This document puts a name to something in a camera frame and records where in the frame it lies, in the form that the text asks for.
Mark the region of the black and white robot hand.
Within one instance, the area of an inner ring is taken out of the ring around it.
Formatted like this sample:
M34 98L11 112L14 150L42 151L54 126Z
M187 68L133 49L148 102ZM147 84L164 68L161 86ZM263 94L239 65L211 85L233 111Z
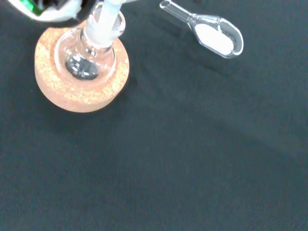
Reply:
M60 23L86 18L97 0L10 0L19 13L45 23Z

